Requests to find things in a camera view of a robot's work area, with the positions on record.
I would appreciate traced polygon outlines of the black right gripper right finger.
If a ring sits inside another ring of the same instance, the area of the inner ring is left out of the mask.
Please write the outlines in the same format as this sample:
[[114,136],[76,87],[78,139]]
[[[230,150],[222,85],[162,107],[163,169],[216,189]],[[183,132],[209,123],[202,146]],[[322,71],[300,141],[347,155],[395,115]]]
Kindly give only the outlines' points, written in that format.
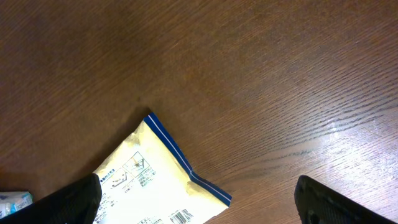
[[307,175],[298,178],[294,199],[302,224],[395,224]]

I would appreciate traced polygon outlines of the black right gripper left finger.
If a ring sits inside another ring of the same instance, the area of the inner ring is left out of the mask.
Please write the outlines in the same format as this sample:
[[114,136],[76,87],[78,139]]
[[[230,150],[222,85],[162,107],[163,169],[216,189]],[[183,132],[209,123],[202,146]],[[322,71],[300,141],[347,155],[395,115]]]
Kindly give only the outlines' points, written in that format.
[[1,224],[92,224],[102,190],[96,174],[86,177],[1,219]]

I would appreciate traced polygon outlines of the teal tissue packet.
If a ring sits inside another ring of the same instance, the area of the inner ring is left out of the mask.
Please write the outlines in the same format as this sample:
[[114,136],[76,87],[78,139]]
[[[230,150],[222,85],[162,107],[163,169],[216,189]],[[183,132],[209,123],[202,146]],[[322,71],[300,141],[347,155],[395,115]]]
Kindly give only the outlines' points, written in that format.
[[33,204],[33,197],[29,192],[1,192],[0,219],[18,212]]

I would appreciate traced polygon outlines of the yellow wet wipes pack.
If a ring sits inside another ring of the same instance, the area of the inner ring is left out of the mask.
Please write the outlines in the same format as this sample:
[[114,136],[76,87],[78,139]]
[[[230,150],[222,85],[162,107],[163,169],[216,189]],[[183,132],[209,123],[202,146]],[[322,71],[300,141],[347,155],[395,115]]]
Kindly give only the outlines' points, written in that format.
[[205,223],[232,197],[200,177],[155,114],[147,115],[94,171],[98,224]]

